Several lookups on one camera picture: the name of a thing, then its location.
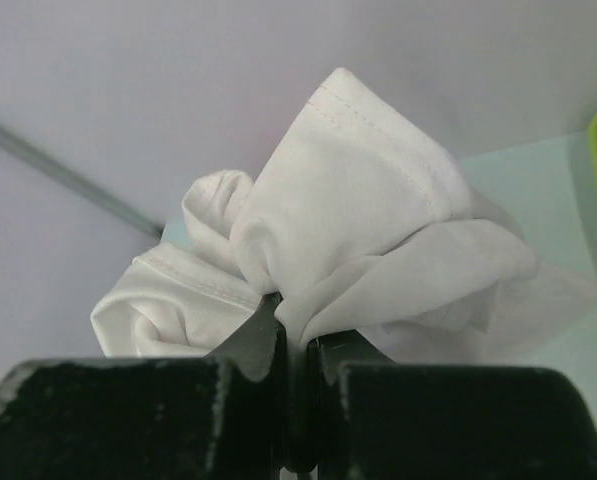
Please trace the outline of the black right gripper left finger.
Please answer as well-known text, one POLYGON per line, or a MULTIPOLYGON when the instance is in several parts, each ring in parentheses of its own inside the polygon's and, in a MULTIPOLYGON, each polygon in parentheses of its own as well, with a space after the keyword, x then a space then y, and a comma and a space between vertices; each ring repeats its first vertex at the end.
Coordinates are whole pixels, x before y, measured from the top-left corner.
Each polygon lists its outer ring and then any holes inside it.
POLYGON ((0 382, 0 479, 276 479, 280 298, 204 357, 42 359, 0 382))

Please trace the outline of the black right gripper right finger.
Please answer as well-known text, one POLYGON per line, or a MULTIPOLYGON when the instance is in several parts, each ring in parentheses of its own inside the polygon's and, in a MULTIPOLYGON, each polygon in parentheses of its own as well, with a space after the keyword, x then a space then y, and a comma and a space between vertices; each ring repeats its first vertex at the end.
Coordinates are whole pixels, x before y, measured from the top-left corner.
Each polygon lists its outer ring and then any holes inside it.
POLYGON ((557 371, 399 365, 354 331, 307 358, 322 479, 597 479, 596 426, 557 371))

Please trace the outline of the white t shirt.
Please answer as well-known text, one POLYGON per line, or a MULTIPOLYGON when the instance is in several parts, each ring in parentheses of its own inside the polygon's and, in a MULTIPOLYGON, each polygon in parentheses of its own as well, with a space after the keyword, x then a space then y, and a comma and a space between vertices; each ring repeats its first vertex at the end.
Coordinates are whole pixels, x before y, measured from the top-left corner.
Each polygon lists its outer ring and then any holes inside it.
POLYGON ((597 298, 597 282, 542 262, 443 147, 342 68, 257 178, 202 177, 182 212, 188 245, 136 257, 94 307, 105 355, 206 355, 276 293, 293 355, 357 331, 400 363, 498 362, 597 298))

